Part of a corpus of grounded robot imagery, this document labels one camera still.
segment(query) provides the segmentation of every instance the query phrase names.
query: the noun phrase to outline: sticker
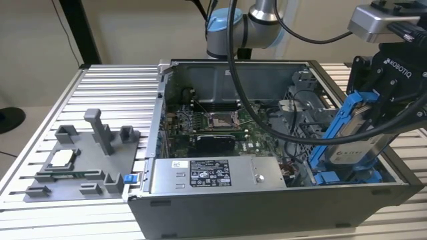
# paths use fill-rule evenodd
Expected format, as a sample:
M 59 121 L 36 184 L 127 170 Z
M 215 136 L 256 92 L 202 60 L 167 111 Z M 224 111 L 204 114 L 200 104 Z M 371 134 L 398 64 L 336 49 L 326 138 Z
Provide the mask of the sticker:
M 172 161 L 172 168 L 174 169 L 187 169 L 188 168 L 188 161 Z
M 190 176 L 190 185 L 194 188 L 230 187 L 232 185 L 228 160 L 190 161 Z

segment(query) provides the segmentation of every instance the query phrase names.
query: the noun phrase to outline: circuit board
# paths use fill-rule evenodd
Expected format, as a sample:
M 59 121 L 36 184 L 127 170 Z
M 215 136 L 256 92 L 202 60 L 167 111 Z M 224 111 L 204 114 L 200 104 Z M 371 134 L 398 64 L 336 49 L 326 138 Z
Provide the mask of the circuit board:
M 172 158 L 244 155 L 282 158 L 278 139 L 260 129 L 244 108 L 208 112 L 194 111 L 188 105 L 180 105 L 174 109 L 176 111 L 167 115 Z M 252 109 L 267 121 L 266 110 L 256 104 Z

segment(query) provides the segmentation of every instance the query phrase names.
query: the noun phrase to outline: aluminum extrusion table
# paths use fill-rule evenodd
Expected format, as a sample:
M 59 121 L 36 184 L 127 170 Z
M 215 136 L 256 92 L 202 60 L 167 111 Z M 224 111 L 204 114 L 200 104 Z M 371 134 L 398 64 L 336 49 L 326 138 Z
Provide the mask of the aluminum extrusion table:
M 342 90 L 351 69 L 322 64 Z M 90 131 L 84 111 L 100 108 L 112 130 L 132 125 L 142 132 L 134 171 L 144 170 L 147 136 L 158 89 L 156 65 L 94 65 L 80 70 L 40 128 L 0 181 L 0 239 L 144 239 L 131 209 L 122 199 L 26 203 L 24 191 L 55 146 L 55 130 L 74 124 Z M 402 134 L 391 147 L 427 185 L 427 132 Z M 384 207 L 356 228 L 231 237 L 236 240 L 427 239 L 427 187 L 400 206 Z

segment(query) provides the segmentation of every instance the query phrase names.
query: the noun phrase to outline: open computer chassis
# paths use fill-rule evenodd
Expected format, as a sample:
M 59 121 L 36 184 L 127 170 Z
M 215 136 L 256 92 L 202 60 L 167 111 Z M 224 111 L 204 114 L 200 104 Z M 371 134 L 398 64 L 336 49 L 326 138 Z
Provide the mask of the open computer chassis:
M 264 122 L 322 138 L 346 95 L 318 62 L 251 60 L 236 67 Z M 340 169 L 340 182 L 322 183 L 308 163 L 315 146 L 286 143 L 259 128 L 227 62 L 178 59 L 159 69 L 146 171 L 128 194 L 148 239 L 355 227 L 423 187 L 390 147 L 370 169 L 376 181 Z

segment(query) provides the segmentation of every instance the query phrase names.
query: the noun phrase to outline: black cable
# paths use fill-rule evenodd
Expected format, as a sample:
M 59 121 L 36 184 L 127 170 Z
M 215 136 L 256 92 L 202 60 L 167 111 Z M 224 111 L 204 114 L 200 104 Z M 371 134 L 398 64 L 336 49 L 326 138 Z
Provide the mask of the black cable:
M 194 5 L 198 7 L 199 12 L 200 12 L 200 14 L 202 14 L 202 17 L 203 17 L 204 21 L 207 21 L 207 20 L 208 20 L 208 16 L 207 16 L 206 9 L 203 8 L 203 5 L 202 5 L 202 3 L 200 3 L 200 0 L 190 0 L 190 1 L 191 1 L 191 2 L 194 3 Z
M 4 152 L 4 151 L 0 151 L 0 154 L 9 155 L 9 156 L 14 157 L 14 158 L 18 158 L 18 157 L 19 157 L 19 156 L 16 156 L 16 155 L 14 155 L 14 154 L 11 154 L 11 153 L 7 153 L 7 152 Z
M 207 6 L 207 20 L 204 22 L 204 38 L 208 36 L 208 25 L 212 17 L 212 12 L 216 8 L 216 5 L 219 4 L 219 0 L 210 0 L 208 6 Z
M 296 126 L 296 121 L 298 121 L 298 109 L 296 109 L 296 104 L 295 104 L 295 99 L 292 100 L 294 101 L 294 115 L 292 115 L 292 123 L 291 123 L 291 128 L 288 130 L 288 134 L 292 135 L 294 134 L 294 131 L 295 131 L 295 126 Z M 288 143 L 290 141 L 286 141 L 284 142 L 284 146 L 283 146 L 283 149 L 284 149 L 284 153 L 286 155 L 291 158 L 292 162 L 299 162 L 300 164 L 303 164 L 304 162 L 302 160 L 299 160 L 296 158 L 296 145 L 295 145 L 295 153 L 291 154 L 290 151 L 288 151 Z
M 311 44 L 330 44 L 330 43 L 334 43 L 336 42 L 338 40 L 342 40 L 343 38 L 348 37 L 351 34 L 354 34 L 351 31 L 346 32 L 344 34 L 328 39 L 328 40 L 312 40 L 307 37 L 303 37 L 302 35 L 299 35 L 296 32 L 294 32 L 288 26 L 286 25 L 286 23 L 283 22 L 283 19 L 280 18 L 280 15 L 279 15 L 279 11 L 278 11 L 278 0 L 274 0 L 274 15 L 275 15 L 275 18 L 278 19 L 279 21 L 279 24 L 280 26 L 283 27 L 283 29 L 294 36 L 296 37 L 299 40 L 307 42 L 307 43 L 311 43 Z
M 267 108 L 266 115 L 268 116 L 270 114 L 272 114 L 274 112 L 278 112 L 279 110 L 280 110 L 279 107 Z
M 71 52 L 72 52 L 72 55 L 74 55 L 74 59 L 78 62 L 78 67 L 80 68 L 80 62 L 79 62 L 79 59 L 78 59 L 78 56 L 76 56 L 76 53 L 75 53 L 75 50 L 74 50 L 72 41 L 71 41 L 68 32 L 67 32 L 64 24 L 63 24 L 63 20 L 62 20 L 60 14 L 59 14 L 59 10 L 56 8 L 54 0 L 51 0 L 51 2 L 52 2 L 52 5 L 54 5 L 54 9 L 55 9 L 55 13 L 56 13 L 56 16 L 58 16 L 58 19 L 59 19 L 59 23 L 60 23 L 62 29 L 64 30 L 64 33 L 67 35 L 68 45 L 70 45 L 70 49 L 71 49 Z
M 291 136 L 294 135 L 295 127 L 296 127 L 296 121 L 298 121 L 298 108 L 296 108 L 295 100 L 296 100 L 296 95 L 298 95 L 300 92 L 314 93 L 312 90 L 302 89 L 302 90 L 299 90 L 299 91 L 295 92 L 295 94 L 292 95 L 292 97 L 291 97 L 291 99 L 290 99 L 290 100 L 292 101 L 292 104 L 294 104 L 292 122 L 291 122 L 290 131 L 288 131 L 288 134 L 290 134 Z M 302 151 L 299 154 L 296 154 L 296 152 L 298 152 L 298 146 L 295 145 L 295 152 L 294 152 L 294 154 L 291 154 L 290 151 L 288 151 L 288 144 L 290 144 L 290 141 L 286 141 L 286 142 L 284 142 L 284 146 L 283 146 L 286 155 L 291 158 L 292 162 L 299 162 L 300 164 L 303 164 L 303 161 L 299 160 L 298 157 L 302 156 L 302 155 L 304 154 L 304 152 Z
M 356 142 L 359 140 L 364 140 L 367 138 L 371 138 L 390 129 L 392 129 L 398 124 L 402 123 L 412 114 L 415 114 L 419 109 L 424 106 L 427 103 L 427 92 L 419 97 L 419 99 L 406 108 L 406 110 L 388 122 L 382 124 L 380 126 L 372 128 L 371 130 L 367 130 L 364 132 L 360 132 L 354 135 L 335 137 L 335 138 L 302 138 L 302 137 L 294 137 L 291 135 L 283 134 L 282 132 L 278 132 L 274 130 L 267 124 L 264 124 L 263 120 L 259 118 L 258 114 L 255 113 L 251 103 L 248 101 L 246 92 L 242 87 L 242 83 L 239 80 L 238 75 L 238 69 L 236 69 L 236 63 L 235 63 L 235 47 L 234 47 L 234 16 L 236 12 L 236 4 L 238 0 L 230 0 L 230 8 L 228 8 L 228 16 L 227 16 L 227 61 L 228 61 L 228 68 L 230 68 L 230 74 L 231 79 L 234 82 L 235 90 L 240 97 L 240 102 L 243 104 L 243 107 L 247 110 L 247 113 L 252 117 L 254 121 L 259 125 L 259 127 L 270 134 L 276 136 L 279 139 L 284 141 L 291 141 L 298 144 L 306 144 L 306 145 L 339 145 L 339 144 L 347 144 Z

